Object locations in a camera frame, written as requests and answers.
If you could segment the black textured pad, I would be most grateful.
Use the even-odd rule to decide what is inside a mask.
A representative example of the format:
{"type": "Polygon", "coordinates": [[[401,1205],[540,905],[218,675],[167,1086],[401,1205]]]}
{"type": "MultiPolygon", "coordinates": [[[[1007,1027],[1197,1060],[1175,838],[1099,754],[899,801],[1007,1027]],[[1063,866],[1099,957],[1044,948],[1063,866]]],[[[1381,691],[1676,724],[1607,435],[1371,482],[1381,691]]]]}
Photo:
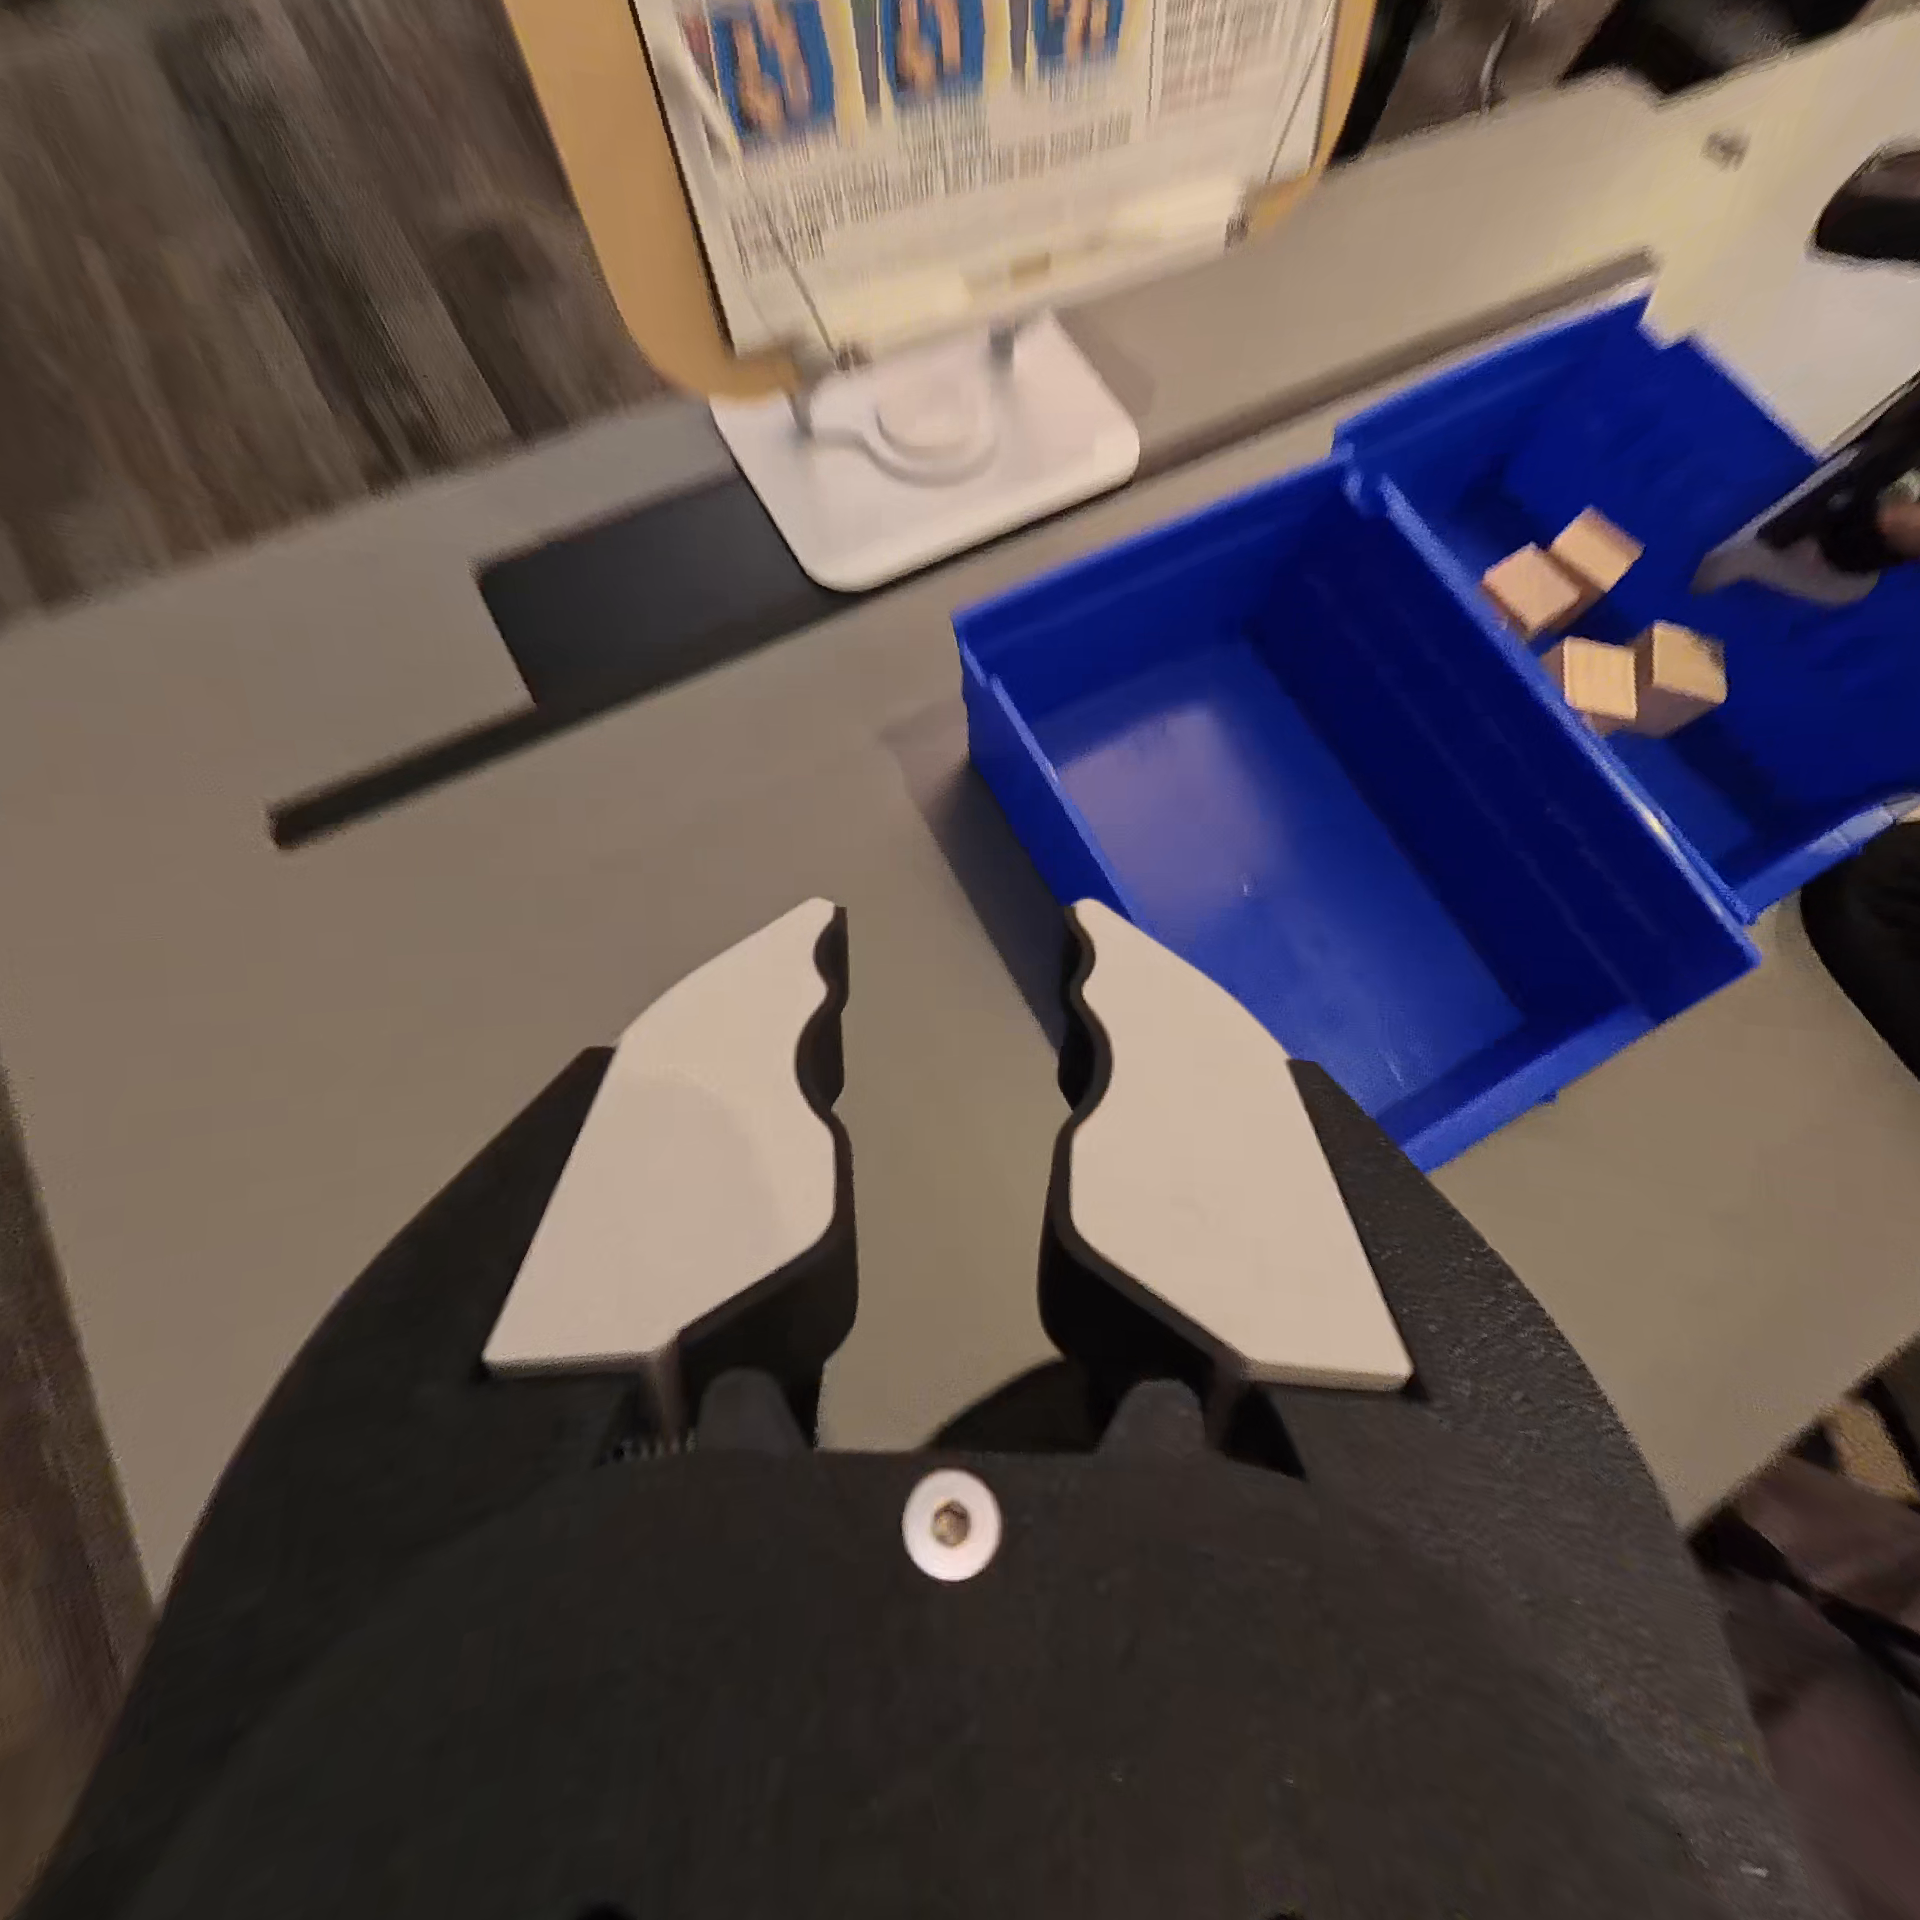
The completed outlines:
{"type": "Polygon", "coordinates": [[[1917,821],[1887,828],[1800,901],[1820,965],[1917,1075],[1917,821]]]}

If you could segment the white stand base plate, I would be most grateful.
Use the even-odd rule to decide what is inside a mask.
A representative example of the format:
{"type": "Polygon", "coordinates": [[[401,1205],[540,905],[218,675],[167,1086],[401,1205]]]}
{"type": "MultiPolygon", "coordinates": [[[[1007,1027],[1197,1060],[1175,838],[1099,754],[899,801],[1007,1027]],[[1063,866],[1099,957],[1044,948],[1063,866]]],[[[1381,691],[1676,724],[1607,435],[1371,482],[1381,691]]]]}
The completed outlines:
{"type": "Polygon", "coordinates": [[[971,327],[713,425],[802,574],[871,593],[1133,479],[1133,417],[1061,317],[971,327]]]}

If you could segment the blue plastic bin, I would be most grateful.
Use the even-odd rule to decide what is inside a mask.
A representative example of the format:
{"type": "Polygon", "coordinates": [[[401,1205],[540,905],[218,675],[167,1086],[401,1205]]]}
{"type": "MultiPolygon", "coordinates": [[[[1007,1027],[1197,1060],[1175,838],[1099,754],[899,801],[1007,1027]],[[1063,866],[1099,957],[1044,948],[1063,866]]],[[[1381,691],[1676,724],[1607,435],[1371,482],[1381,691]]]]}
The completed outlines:
{"type": "Polygon", "coordinates": [[[1762,585],[1697,594],[1697,566],[1811,477],[1813,451],[1643,301],[1545,327],[1381,401],[1336,433],[1383,511],[1500,634],[1488,566],[1548,547],[1584,509],[1642,542],[1572,635],[1627,645],[1673,621],[1721,647],[1729,697],[1668,739],[1601,747],[1739,915],[1755,921],[1916,798],[1916,569],[1849,609],[1762,585]]]}
{"type": "Polygon", "coordinates": [[[1336,461],[951,620],[975,767],[1425,1170],[1761,965],[1543,679],[1336,461]]]}

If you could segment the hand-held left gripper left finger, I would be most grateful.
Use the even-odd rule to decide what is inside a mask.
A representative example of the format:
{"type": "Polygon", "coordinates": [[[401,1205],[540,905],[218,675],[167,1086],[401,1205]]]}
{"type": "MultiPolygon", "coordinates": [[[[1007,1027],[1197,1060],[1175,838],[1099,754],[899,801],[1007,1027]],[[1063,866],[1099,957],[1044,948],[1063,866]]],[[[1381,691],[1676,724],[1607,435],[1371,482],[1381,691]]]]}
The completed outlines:
{"type": "Polygon", "coordinates": [[[802,901],[618,1035],[482,1348],[496,1379],[640,1386],[661,1434],[724,1373],[817,1434],[858,1317],[848,915],[802,901]]]}

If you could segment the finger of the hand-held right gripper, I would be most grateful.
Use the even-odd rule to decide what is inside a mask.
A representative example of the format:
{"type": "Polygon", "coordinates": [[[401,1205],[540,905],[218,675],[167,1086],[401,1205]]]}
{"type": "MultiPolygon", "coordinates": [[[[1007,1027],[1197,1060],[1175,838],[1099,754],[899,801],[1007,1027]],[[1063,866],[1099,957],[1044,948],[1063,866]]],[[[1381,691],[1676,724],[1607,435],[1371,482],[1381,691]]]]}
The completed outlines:
{"type": "Polygon", "coordinates": [[[1697,593],[1723,593],[1755,585],[1811,605],[1853,605],[1882,581],[1876,569],[1847,569],[1832,563],[1818,539],[1775,547],[1762,539],[1725,542],[1697,569],[1697,593]]]}

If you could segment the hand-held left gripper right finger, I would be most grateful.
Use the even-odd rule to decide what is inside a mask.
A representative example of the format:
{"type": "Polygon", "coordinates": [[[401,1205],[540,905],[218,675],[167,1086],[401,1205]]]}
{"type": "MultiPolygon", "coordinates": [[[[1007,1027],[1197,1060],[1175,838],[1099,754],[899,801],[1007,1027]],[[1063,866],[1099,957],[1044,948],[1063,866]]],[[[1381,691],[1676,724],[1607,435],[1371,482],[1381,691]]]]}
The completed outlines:
{"type": "Polygon", "coordinates": [[[1066,910],[1040,1322],[1115,1436],[1188,1390],[1228,1458],[1296,1458],[1284,1394],[1393,1397],[1413,1358],[1307,1092],[1330,1084],[1103,901],[1066,910]]]}

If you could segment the wooden sign board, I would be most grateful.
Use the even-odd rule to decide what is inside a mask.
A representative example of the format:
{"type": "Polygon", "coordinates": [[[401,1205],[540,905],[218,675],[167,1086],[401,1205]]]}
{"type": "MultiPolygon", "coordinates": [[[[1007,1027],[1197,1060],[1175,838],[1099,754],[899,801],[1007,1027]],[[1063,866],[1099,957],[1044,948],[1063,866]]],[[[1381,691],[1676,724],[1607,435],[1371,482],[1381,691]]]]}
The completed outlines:
{"type": "Polygon", "coordinates": [[[729,348],[719,327],[689,195],[631,4],[508,4],[508,11],[593,251],[636,346],[661,378],[695,397],[762,401],[801,390],[831,372],[871,366],[904,348],[1023,321],[1044,308],[1066,311],[1123,286],[1208,262],[1242,238],[1273,227],[1313,191],[1333,157],[1360,82],[1376,7],[1337,4],[1328,106],[1313,173],[1295,185],[1269,187],[1242,238],[1220,251],[1085,289],[1066,299],[1025,303],[1008,316],[948,327],[885,353],[834,359],[793,349],[738,356],[729,348]]]}

